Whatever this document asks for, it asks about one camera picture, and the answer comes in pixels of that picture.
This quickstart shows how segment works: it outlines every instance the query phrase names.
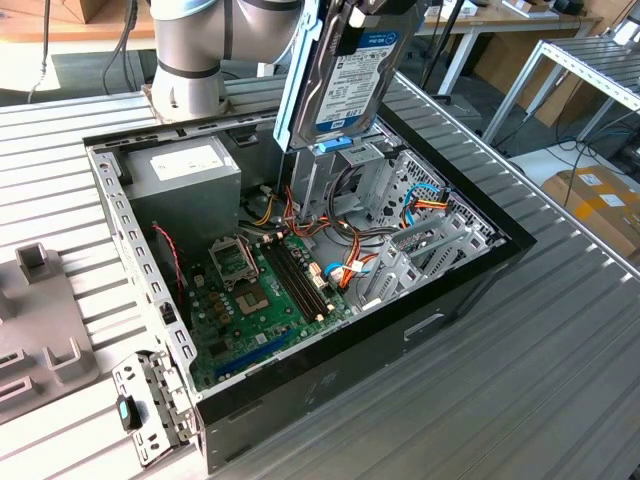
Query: motherboard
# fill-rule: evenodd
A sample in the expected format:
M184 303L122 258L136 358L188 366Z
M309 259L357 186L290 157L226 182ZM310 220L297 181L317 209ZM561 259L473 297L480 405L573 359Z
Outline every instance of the motherboard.
M297 237L227 238L209 253L185 271L199 391L353 315Z

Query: open computer tower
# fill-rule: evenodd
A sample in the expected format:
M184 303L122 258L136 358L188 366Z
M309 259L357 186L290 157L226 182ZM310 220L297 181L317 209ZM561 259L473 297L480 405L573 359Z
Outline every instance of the open computer tower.
M275 112L85 145L156 352L118 366L143 465L209 472L467 312L534 239L382 106L283 154Z

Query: expansion slot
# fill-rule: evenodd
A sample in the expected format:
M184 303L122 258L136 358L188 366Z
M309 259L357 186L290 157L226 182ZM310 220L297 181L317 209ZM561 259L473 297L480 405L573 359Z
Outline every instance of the expansion slot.
M329 313L324 300L283 243L269 245L262 249L262 253L308 322Z
M287 333L282 334L278 338L271 340L269 343L262 345L261 347L256 348L255 350L251 350L248 353L245 353L241 357L236 358L235 360L230 361L222 365L220 368L216 370L216 376L221 377L226 375L227 373L233 373L236 370L241 370L245 367L248 367L252 363L258 361L261 357L268 355L270 353L279 350L284 346L287 341L287 337L293 333L292 330Z

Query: blue hard drive label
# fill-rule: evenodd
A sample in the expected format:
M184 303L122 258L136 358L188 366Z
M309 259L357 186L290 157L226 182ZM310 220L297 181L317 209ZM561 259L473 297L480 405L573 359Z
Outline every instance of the blue hard drive label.
M380 80L380 64L397 41L397 32L364 33L353 55L338 58L316 120L319 131L344 129L358 121Z

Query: slotted metal surface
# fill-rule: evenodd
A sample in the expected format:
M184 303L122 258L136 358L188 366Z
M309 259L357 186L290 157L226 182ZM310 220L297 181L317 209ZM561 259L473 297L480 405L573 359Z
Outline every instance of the slotted metal surface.
M640 108L640 51L591 37L543 41L541 52L625 107Z
M637 277L402 77L386 100L538 243L468 317L218 478L625 478L640 459ZM62 251L105 373L1 426L0 478L205 478L193 446L141 471L106 378L152 344L79 141L153 122L139 95L0 110L0 261L34 239Z

